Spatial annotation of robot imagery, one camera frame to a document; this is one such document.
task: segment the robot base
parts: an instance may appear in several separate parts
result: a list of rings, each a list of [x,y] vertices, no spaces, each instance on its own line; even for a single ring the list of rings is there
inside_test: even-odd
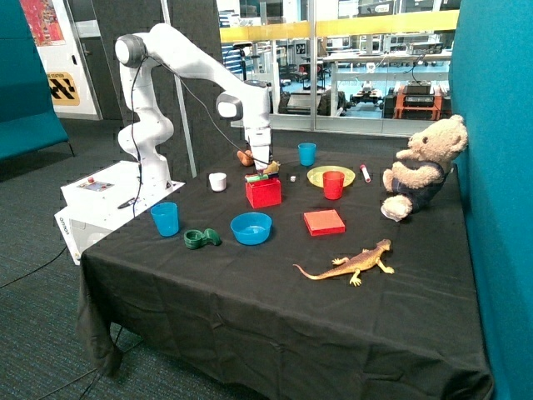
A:
[[[133,219],[138,175],[136,162],[121,161],[61,188],[67,206],[55,218],[76,265],[80,264],[83,251]],[[184,184],[172,181],[169,188],[143,186],[135,203],[135,215]]]

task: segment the glass wall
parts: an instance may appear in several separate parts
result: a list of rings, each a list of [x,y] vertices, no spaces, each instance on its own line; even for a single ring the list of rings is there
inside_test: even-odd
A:
[[[451,115],[460,3],[218,0],[224,62],[271,85],[274,128],[409,136]]]

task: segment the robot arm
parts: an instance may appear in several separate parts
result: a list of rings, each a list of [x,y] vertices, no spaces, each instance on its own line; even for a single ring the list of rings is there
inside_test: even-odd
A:
[[[135,142],[131,139],[130,127],[124,128],[119,134],[119,142],[122,148],[135,158],[137,154],[140,155],[139,161],[145,171],[153,171],[156,174],[154,181],[168,181],[168,177],[163,176],[168,175],[168,166],[167,170],[163,171],[167,160],[157,154],[155,146],[167,140],[173,133],[172,123],[157,107],[153,92],[150,72],[158,64],[166,66],[180,78],[206,79],[222,87],[225,92],[217,99],[218,113],[231,121],[242,119],[245,139],[256,159],[258,172],[270,163],[270,98],[266,85],[241,81],[183,34],[165,23],[154,26],[149,33],[120,37],[115,51],[121,63],[124,97],[128,107],[140,118],[140,122],[134,124]]]

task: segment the orange lizard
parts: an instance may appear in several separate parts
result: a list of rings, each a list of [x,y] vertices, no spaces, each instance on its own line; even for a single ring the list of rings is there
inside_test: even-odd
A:
[[[373,250],[364,249],[361,254],[356,255],[355,257],[348,258],[336,258],[331,261],[333,265],[340,265],[340,267],[333,268],[329,271],[326,271],[320,275],[310,275],[305,272],[302,267],[298,264],[293,264],[295,267],[300,269],[300,272],[303,273],[307,278],[313,280],[326,279],[331,277],[338,277],[339,275],[344,275],[345,273],[353,273],[353,277],[350,279],[350,284],[354,286],[361,285],[361,279],[358,278],[361,271],[366,271],[367,269],[373,268],[377,265],[384,273],[394,273],[394,269],[391,267],[386,267],[381,262],[381,255],[385,252],[391,250],[391,241],[389,239],[381,240],[376,248]]]

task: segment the red plastic cup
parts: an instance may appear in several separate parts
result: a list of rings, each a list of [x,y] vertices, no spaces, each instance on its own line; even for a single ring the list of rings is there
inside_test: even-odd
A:
[[[322,174],[324,182],[324,197],[329,200],[337,200],[342,197],[344,188],[344,173],[339,171],[326,171]]]

